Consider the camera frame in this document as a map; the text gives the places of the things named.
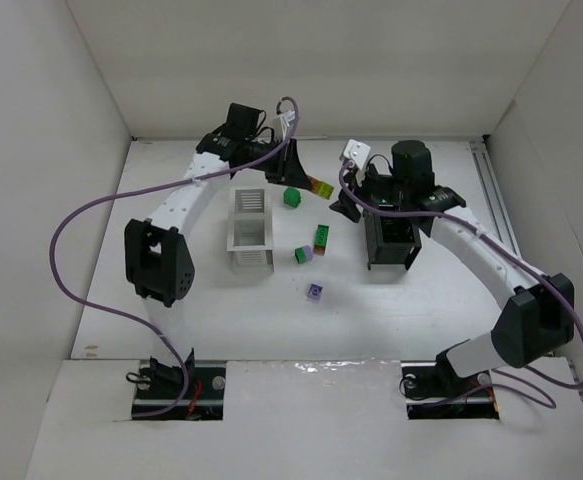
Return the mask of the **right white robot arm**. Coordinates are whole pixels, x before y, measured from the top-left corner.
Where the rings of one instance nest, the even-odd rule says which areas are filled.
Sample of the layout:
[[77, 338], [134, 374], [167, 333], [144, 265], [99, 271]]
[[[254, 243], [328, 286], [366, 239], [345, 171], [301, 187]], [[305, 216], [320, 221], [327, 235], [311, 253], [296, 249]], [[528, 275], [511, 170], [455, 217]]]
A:
[[544, 274], [494, 238], [457, 192], [436, 183], [423, 142], [395, 143], [386, 174], [374, 166], [370, 146], [357, 140], [346, 143], [340, 160], [341, 192], [331, 210], [351, 221], [364, 213], [405, 221], [451, 252], [501, 309], [489, 332], [437, 355], [435, 385], [451, 392], [487, 370], [524, 368], [573, 339], [571, 281]]

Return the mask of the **orange lego brick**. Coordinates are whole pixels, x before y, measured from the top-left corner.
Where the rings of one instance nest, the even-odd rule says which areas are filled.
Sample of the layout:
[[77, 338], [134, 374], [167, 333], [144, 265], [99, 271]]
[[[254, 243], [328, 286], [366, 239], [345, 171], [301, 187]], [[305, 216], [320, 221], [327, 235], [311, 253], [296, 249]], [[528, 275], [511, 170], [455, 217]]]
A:
[[311, 183], [311, 192], [314, 194], [318, 194], [322, 185], [322, 182], [314, 177], [308, 177]]

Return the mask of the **black two-cell container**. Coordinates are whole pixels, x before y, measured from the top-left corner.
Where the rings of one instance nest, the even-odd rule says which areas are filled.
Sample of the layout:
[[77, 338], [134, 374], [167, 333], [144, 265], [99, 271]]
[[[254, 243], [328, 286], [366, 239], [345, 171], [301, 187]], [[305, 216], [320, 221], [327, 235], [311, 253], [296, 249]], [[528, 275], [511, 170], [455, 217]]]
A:
[[402, 265], [409, 270], [422, 249], [419, 231], [407, 219], [364, 213], [367, 269]]

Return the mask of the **long green lego brick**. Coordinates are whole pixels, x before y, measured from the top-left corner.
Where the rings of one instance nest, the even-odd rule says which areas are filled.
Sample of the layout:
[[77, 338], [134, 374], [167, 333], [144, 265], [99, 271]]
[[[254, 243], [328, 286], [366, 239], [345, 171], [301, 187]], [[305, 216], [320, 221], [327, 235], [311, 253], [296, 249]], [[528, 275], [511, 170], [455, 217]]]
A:
[[314, 247], [318, 249], [325, 249], [328, 241], [329, 226], [319, 224], [316, 229]]

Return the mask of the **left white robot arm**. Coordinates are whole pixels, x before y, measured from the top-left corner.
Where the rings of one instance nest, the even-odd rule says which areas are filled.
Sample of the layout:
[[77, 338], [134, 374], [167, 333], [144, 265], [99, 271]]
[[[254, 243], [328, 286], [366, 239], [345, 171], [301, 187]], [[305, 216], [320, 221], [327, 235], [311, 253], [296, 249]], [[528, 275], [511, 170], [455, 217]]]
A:
[[195, 277], [187, 239], [196, 222], [213, 197], [243, 170], [260, 171], [271, 184], [312, 187], [294, 138], [298, 106], [276, 111], [267, 126], [272, 132], [267, 143], [258, 140], [261, 113], [231, 104], [226, 120], [196, 145], [184, 178], [164, 185], [166, 201], [148, 218], [132, 219], [124, 229], [126, 279], [143, 300], [149, 327], [173, 355], [182, 384], [189, 383], [195, 370], [194, 347], [183, 332], [183, 300]]

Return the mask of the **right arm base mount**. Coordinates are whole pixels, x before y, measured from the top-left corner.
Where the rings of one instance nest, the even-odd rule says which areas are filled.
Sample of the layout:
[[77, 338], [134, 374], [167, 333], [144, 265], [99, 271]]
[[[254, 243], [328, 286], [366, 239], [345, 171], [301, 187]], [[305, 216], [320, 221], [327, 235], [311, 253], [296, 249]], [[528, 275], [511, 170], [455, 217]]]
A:
[[443, 381], [435, 362], [401, 364], [398, 388], [405, 398], [409, 420], [498, 420], [491, 375], [479, 372], [467, 378]]

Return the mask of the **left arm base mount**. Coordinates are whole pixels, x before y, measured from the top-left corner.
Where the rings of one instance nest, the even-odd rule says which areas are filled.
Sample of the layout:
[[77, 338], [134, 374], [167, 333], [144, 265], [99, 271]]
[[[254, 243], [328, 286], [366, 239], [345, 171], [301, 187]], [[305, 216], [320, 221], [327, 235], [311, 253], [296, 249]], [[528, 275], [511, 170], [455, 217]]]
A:
[[135, 421], [220, 421], [224, 414], [225, 362], [197, 362], [189, 371], [187, 390], [181, 369], [155, 358], [142, 361], [125, 380], [134, 387], [131, 419]]

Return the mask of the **yellow-green lego brick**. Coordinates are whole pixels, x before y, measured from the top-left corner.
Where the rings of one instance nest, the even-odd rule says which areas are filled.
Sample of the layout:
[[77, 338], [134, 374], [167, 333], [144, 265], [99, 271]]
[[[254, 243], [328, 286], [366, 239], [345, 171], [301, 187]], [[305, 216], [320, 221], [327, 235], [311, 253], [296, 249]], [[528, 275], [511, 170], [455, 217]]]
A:
[[326, 182], [320, 182], [318, 184], [317, 195], [321, 198], [329, 200], [334, 191], [334, 187]]

